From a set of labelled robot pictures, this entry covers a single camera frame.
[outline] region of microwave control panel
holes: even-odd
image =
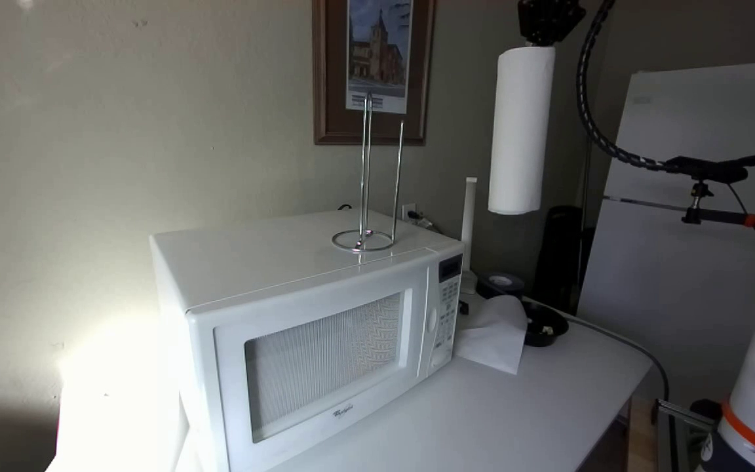
[[[462,294],[462,257],[442,259],[437,264],[437,299],[434,312],[431,315],[433,349],[454,344],[457,312]]]

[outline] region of white paper towel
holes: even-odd
[[[457,354],[517,374],[524,352],[526,312],[514,295],[487,299],[476,315],[458,329]]]
[[[487,209],[521,215],[541,207],[554,46],[514,46],[497,61]]]

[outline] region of microwave window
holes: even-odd
[[[399,371],[404,294],[244,344],[260,442]]]

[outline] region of framed picture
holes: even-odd
[[[424,145],[434,0],[315,0],[315,141],[360,145],[372,99],[375,145]]]

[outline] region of white countertop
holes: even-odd
[[[137,358],[121,356],[64,390],[56,472],[155,468],[179,457],[179,472],[197,472],[183,447],[168,388],[157,381],[159,349],[130,335]],[[651,362],[600,333],[571,324],[554,345],[524,349],[520,374],[466,358],[396,399],[351,429],[286,462],[286,472],[571,472],[623,409]]]
[[[466,358],[375,417],[284,464],[292,472],[571,472],[623,409],[651,362],[571,324],[526,349],[520,374]]]

